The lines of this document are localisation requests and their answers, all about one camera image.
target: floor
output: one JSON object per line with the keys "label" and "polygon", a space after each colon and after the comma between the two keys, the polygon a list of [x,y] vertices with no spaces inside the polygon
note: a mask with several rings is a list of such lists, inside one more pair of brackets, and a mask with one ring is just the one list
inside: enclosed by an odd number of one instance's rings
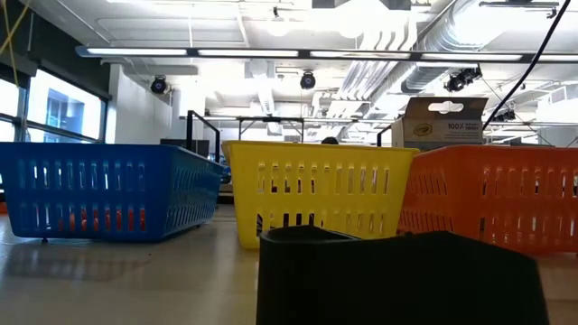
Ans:
{"label": "floor", "polygon": [[[0,217],[3,324],[255,324],[257,251],[234,211],[154,245],[14,237]],[[538,258],[553,325],[578,323],[578,259]]]}

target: plastic basket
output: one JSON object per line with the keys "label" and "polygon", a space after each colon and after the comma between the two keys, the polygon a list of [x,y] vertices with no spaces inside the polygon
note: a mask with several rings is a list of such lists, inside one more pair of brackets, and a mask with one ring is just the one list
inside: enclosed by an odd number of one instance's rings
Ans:
{"label": "plastic basket", "polygon": [[578,252],[578,150],[459,145],[414,158],[400,231]]}
{"label": "plastic basket", "polygon": [[241,245],[258,248],[262,231],[287,226],[394,236],[417,150],[230,141],[224,152]]}
{"label": "plastic basket", "polygon": [[168,145],[0,144],[19,237],[160,240],[212,217],[222,166]]}

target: yellow basket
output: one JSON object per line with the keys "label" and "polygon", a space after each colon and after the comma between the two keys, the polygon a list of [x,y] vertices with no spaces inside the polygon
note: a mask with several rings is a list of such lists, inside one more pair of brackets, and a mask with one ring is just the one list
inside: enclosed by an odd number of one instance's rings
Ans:
{"label": "yellow basket", "polygon": [[315,225],[361,238],[396,234],[409,166],[418,151],[330,144],[227,141],[238,235]]}

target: black cable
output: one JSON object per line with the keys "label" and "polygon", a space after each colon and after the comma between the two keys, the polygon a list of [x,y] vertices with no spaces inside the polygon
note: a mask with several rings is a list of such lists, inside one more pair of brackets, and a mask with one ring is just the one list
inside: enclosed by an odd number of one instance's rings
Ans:
{"label": "black cable", "polygon": [[562,19],[562,16],[564,15],[564,12],[566,11],[566,8],[568,7],[568,5],[570,4],[572,0],[566,0],[564,1],[564,4],[562,5],[562,7],[560,8],[560,12],[558,12],[558,15],[554,18],[554,21],[552,22],[552,25],[550,26],[550,29],[548,30],[548,32],[545,35],[544,40],[542,41],[542,45],[540,45],[540,48],[538,49],[538,51],[536,52],[536,55],[534,56],[534,59],[532,59],[532,62],[530,63],[530,66],[527,67],[526,72],[524,72],[524,74],[522,75],[522,77],[520,78],[520,80],[517,81],[516,85],[514,86],[514,88],[512,88],[508,94],[502,99],[502,101],[498,104],[498,106],[496,108],[494,108],[494,110],[491,112],[491,115],[489,116],[488,120],[484,123],[484,126],[481,128],[482,130],[485,130],[486,127],[488,127],[489,122],[491,122],[492,119],[494,119],[494,117],[496,116],[496,114],[498,113],[498,111],[508,102],[509,98],[512,97],[512,95],[514,95],[514,93],[516,92],[516,90],[520,87],[520,85],[522,85],[522,83],[524,82],[524,80],[526,80],[527,76],[530,74],[530,72],[532,72],[532,69],[535,67],[535,65],[537,65],[538,60],[540,60],[540,56],[542,55],[542,53],[545,50],[546,45],[548,44],[548,42],[550,41],[550,38],[552,37],[552,34],[554,34],[554,30],[556,29],[556,26],[558,25],[558,23],[560,23],[560,19]]}

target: wire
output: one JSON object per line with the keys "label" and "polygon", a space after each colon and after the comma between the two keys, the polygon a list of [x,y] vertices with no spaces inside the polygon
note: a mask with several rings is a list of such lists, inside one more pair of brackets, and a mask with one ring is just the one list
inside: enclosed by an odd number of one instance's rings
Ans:
{"label": "wire", "polygon": [[[10,25],[8,22],[8,3],[6,0],[2,0],[2,5],[4,6],[4,20],[6,30],[10,30]],[[10,61],[12,62],[12,71],[14,73],[14,84],[18,85],[18,72],[16,71],[16,62],[14,61],[14,49],[12,47],[12,40],[8,39],[8,50],[10,51]]]}
{"label": "wire", "polygon": [[496,108],[494,108],[494,110],[491,112],[491,115],[489,116],[488,120],[486,121],[486,123],[484,123],[484,126],[481,128],[482,130],[485,130],[486,127],[488,127],[489,122],[491,122],[492,119],[494,119],[494,117],[496,116],[496,114],[498,113],[498,111],[506,104],[506,102],[508,102],[509,98],[512,97],[512,95],[514,95],[514,93],[516,92],[516,90],[522,85],[522,83],[524,82],[524,80],[526,80],[527,76],[530,74],[530,72],[532,72],[532,69],[535,67],[535,65],[537,65],[538,60],[540,60],[540,56],[542,55],[542,53],[545,50],[546,45],[548,44],[548,42],[550,41],[550,38],[552,37],[552,34],[554,34],[554,30],[556,29],[556,26],[558,25],[558,23],[560,23],[560,19],[562,19],[562,16],[564,15],[564,12],[566,11],[566,8],[568,7],[568,5],[572,2],[572,0],[565,0],[564,4],[562,5],[562,7],[560,8],[560,12],[558,13],[558,15],[554,18],[554,21],[552,22],[552,25],[550,26],[550,29],[548,30],[548,32],[545,35],[544,40],[542,41],[542,44],[540,45],[540,48],[538,48],[538,51],[536,52],[536,55],[534,55],[534,58],[532,59],[532,62],[530,63],[530,66],[527,67],[526,72],[524,72],[524,74],[522,75],[522,77],[517,81],[516,85],[514,85],[514,87],[508,92],[508,94],[502,99],[502,101],[498,104],[498,106]]}
{"label": "wire", "polygon": [[[500,97],[500,96],[498,95],[498,93],[496,92],[496,90],[494,90],[494,88],[492,88],[492,87],[489,85],[488,81],[486,81],[483,77],[481,78],[481,80],[486,84],[486,86],[488,86],[489,90],[491,90],[491,92],[493,92],[494,95],[495,95],[499,100],[502,100],[502,101],[503,101],[502,97]],[[542,135],[540,135],[532,126],[530,126],[530,124],[527,124],[527,122],[525,122],[523,119],[521,119],[520,116],[519,116],[518,114],[516,114],[516,112],[514,112],[514,115],[517,117],[517,119],[519,119],[520,121],[522,121],[522,123],[525,124],[530,130],[532,130],[532,132],[534,132],[540,139],[544,140],[545,143],[547,143],[548,145],[554,146],[553,144],[550,144],[550,142],[549,142],[548,140],[546,140]]]}

